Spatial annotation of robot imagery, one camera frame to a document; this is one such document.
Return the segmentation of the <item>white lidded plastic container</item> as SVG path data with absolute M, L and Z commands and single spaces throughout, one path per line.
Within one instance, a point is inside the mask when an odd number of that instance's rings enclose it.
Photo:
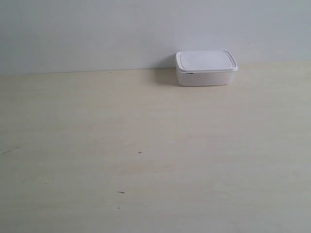
M 239 69 L 225 50 L 180 51 L 175 55 L 175 63 L 181 86 L 228 85 Z

